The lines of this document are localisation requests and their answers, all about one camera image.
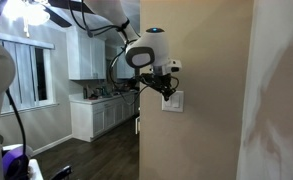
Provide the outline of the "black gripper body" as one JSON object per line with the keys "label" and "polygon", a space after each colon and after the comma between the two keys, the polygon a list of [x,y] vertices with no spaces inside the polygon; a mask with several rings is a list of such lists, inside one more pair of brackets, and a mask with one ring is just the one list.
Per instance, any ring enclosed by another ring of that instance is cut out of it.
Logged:
{"label": "black gripper body", "polygon": [[171,80],[173,76],[171,74],[167,74],[164,76],[154,75],[152,73],[142,73],[139,76],[139,80],[154,89],[155,91],[161,93],[162,95],[172,95],[176,92],[177,86],[173,87],[171,84]]}

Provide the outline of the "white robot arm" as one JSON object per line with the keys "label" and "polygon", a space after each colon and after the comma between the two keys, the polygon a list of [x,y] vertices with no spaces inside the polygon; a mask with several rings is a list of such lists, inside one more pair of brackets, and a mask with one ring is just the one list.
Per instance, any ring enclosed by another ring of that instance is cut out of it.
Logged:
{"label": "white robot arm", "polygon": [[[165,100],[175,92],[170,85],[170,74],[181,68],[181,63],[168,57],[168,42],[165,31],[150,28],[143,35],[135,33],[129,24],[120,0],[87,0],[86,5],[99,16],[109,20],[127,45],[126,62],[133,68],[152,67],[150,87],[162,94]],[[4,93],[15,76],[15,66],[8,51],[0,45],[0,112]],[[0,180],[4,180],[0,146]]]}

